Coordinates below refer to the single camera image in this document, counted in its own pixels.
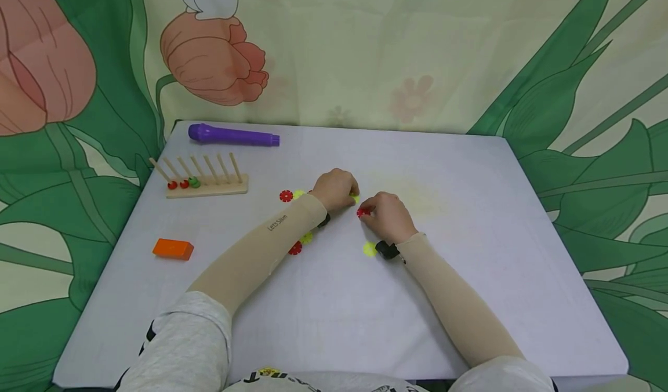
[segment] red flower-shaped token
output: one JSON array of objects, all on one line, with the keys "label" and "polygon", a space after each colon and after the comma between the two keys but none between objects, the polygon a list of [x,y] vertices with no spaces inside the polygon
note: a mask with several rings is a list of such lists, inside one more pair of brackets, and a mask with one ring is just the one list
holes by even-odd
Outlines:
[{"label": "red flower-shaped token", "polygon": [[298,241],[298,242],[295,243],[295,245],[292,248],[290,248],[290,251],[288,252],[288,254],[291,255],[291,256],[296,256],[300,252],[302,252],[302,243]]},{"label": "red flower-shaped token", "polygon": [[283,202],[290,202],[293,198],[293,194],[289,190],[284,190],[281,192],[278,197],[283,201]]},{"label": "red flower-shaped token", "polygon": [[357,217],[361,217],[363,215],[371,215],[372,212],[369,211],[367,208],[359,208],[357,210]]}]

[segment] pink tulip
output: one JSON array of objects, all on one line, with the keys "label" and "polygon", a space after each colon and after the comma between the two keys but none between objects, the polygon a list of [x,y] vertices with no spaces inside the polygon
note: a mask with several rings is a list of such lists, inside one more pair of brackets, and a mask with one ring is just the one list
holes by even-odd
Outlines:
[{"label": "pink tulip", "polygon": [[93,56],[56,0],[0,0],[0,136],[74,118],[95,83]]},{"label": "pink tulip", "polygon": [[160,51],[181,85],[219,105],[255,101],[267,86],[264,51],[246,41],[236,18],[198,20],[182,13],[162,32]]}]

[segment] hand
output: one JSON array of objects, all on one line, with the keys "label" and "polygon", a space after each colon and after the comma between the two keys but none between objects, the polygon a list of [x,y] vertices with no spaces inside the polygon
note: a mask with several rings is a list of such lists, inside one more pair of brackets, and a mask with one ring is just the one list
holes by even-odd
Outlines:
[{"label": "hand", "polygon": [[410,213],[395,194],[377,193],[360,208],[373,212],[373,216],[362,215],[360,220],[389,244],[403,243],[418,233]]},{"label": "hand", "polygon": [[311,195],[322,203],[327,212],[355,205],[351,195],[359,194],[360,187],[352,173],[341,169],[332,169],[318,177],[311,191]]}]

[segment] black wrist strap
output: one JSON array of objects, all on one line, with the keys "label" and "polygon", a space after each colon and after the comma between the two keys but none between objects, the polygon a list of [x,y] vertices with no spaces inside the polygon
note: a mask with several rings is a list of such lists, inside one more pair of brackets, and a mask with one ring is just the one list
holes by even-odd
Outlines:
[{"label": "black wrist strap", "polygon": [[318,224],[318,228],[322,228],[322,227],[326,226],[327,223],[329,223],[330,219],[332,219],[332,217],[330,217],[329,213],[327,213],[327,216],[325,217],[325,220],[322,221],[320,224]]}]

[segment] purple toy microphone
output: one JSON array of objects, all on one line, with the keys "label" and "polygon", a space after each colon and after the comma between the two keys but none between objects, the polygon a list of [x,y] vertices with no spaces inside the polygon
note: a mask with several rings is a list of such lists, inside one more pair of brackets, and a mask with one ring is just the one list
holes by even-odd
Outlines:
[{"label": "purple toy microphone", "polygon": [[211,127],[207,124],[190,125],[188,135],[193,140],[201,143],[246,144],[267,147],[275,147],[281,144],[281,137],[276,134]]}]

